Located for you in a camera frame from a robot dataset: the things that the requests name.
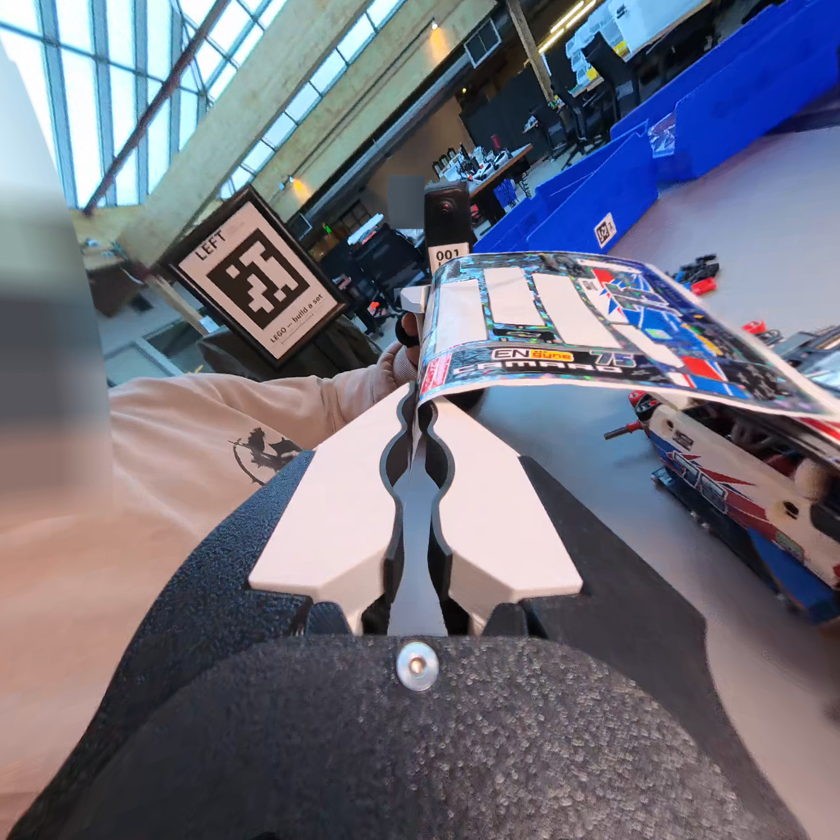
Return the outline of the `black framed marker sign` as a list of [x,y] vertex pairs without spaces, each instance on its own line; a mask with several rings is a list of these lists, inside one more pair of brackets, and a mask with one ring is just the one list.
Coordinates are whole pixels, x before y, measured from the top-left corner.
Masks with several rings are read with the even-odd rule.
[[276,371],[348,308],[251,184],[169,247],[157,266]]

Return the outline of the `holographic sticker sheet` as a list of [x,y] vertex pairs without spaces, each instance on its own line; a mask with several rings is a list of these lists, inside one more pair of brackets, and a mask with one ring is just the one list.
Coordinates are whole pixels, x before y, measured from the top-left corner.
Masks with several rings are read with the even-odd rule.
[[493,385],[580,385],[838,427],[838,398],[654,266],[561,252],[474,254],[427,295],[417,404]]

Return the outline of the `person's torso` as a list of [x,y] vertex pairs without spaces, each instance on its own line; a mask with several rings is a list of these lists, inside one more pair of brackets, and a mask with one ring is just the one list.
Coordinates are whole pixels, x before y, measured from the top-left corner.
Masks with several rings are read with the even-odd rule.
[[85,731],[141,619],[300,433],[267,418],[112,413],[114,502],[2,535],[2,837]]

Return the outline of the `pile of blue lego pieces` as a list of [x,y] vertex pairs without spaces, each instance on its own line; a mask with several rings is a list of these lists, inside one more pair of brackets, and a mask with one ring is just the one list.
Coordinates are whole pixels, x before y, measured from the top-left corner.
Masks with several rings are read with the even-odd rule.
[[676,283],[694,295],[701,297],[718,289],[719,270],[720,264],[717,255],[710,254],[698,257],[668,275]]

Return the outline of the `lego race car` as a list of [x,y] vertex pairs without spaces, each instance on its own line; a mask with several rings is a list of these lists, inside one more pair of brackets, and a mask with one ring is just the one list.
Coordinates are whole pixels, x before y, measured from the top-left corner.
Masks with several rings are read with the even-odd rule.
[[661,466],[654,483],[812,624],[838,622],[838,427],[635,391],[635,422]]

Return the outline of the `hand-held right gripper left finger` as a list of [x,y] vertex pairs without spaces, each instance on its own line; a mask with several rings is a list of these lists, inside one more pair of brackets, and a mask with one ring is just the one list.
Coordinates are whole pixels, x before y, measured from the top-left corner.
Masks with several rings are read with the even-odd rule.
[[402,405],[415,391],[402,386],[315,448],[250,572],[252,589],[334,602],[351,632],[363,633],[364,610],[385,592],[396,521],[382,459],[406,430]]

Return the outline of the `person's left forearm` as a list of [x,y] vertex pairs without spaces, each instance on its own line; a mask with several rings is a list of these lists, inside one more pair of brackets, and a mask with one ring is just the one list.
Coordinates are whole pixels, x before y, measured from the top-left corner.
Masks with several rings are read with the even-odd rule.
[[255,382],[231,374],[142,377],[111,389],[115,459],[174,452],[165,436],[196,436],[261,426],[296,445],[318,445],[417,376],[419,349],[394,343],[373,365],[325,379],[314,375]]

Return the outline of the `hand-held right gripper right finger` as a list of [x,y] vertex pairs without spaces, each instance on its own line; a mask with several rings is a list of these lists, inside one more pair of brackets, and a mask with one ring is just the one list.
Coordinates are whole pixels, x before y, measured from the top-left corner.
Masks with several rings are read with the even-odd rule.
[[518,453],[444,397],[420,407],[429,445],[443,449],[437,501],[444,593],[481,634],[503,603],[577,596],[583,580]]

